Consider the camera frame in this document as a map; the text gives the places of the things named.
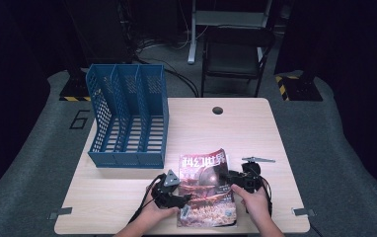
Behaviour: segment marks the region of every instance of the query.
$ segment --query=hand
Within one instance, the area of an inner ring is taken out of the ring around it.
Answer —
[[[284,236],[269,215],[264,187],[260,187],[253,194],[248,193],[237,185],[232,185],[231,189],[242,198],[241,203],[247,208],[250,218],[259,229],[261,236]]]
[[[139,216],[115,234],[114,237],[140,237],[157,225],[161,220],[176,214],[179,211],[178,207],[168,209],[159,208],[152,199],[151,192],[152,190],[149,190],[146,200],[143,203],[145,207],[142,208]]]

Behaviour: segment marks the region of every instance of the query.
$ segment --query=light wood tabletop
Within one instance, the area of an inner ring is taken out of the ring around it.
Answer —
[[[261,162],[262,176],[271,186],[272,219],[284,233],[304,233],[310,228],[306,215],[296,216],[292,208],[302,208],[289,160],[271,108],[260,98],[169,98],[169,129],[164,169],[97,168],[87,152],[96,134],[93,123],[62,207],[70,214],[59,215],[57,234],[115,234],[123,228],[140,205],[152,180],[172,169],[178,175],[183,154],[210,153],[223,148],[229,169],[242,172],[243,157],[273,159]],[[220,107],[221,115],[212,109]],[[148,234],[240,234],[257,233],[256,226],[235,195],[236,226],[212,228],[177,227],[172,216]]]

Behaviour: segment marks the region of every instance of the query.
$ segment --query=magazine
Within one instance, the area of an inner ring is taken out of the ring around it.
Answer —
[[[234,195],[224,178],[228,174],[225,151],[180,157],[179,195],[191,200],[177,215],[179,227],[236,225]]]

